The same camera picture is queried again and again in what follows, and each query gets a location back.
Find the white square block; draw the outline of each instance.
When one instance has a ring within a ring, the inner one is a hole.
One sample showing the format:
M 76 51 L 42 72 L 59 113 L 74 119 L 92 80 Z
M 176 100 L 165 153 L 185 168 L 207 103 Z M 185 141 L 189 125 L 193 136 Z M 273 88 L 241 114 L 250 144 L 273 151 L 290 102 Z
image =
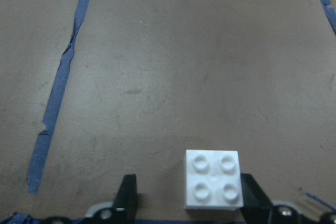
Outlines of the white square block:
M 185 208 L 235 210 L 241 186 L 237 151 L 186 150 Z

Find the lego brick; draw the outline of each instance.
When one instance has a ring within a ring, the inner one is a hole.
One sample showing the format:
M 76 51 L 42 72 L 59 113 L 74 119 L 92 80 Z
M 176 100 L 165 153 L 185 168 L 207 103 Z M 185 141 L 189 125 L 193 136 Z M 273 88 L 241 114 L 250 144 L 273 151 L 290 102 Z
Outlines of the lego brick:
M 185 208 L 234 210 L 243 206 L 237 151 L 187 150 Z

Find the white lego brick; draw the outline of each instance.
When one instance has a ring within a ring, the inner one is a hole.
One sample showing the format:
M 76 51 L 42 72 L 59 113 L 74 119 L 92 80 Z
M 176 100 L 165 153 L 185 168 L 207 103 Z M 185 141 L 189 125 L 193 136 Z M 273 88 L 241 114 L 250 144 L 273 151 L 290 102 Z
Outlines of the white lego brick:
M 235 210 L 241 186 L 237 151 L 186 150 L 185 208 Z

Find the lego stud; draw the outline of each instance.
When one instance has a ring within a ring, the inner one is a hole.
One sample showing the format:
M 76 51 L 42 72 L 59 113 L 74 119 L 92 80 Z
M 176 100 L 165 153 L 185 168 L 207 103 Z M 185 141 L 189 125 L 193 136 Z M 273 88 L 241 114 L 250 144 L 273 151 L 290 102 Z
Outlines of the lego stud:
M 236 171 L 235 160 L 229 155 L 224 155 L 223 157 L 221 157 L 220 166 L 223 172 L 228 174 L 233 174 Z
M 238 199 L 238 188 L 236 185 L 228 183 L 223 187 L 224 199 L 229 203 L 234 203 Z
M 194 195 L 198 201 L 207 202 L 210 199 L 210 189 L 205 183 L 198 183 L 194 187 Z
M 209 162 L 206 156 L 199 154 L 193 159 L 193 166 L 199 173 L 206 173 L 209 169 Z

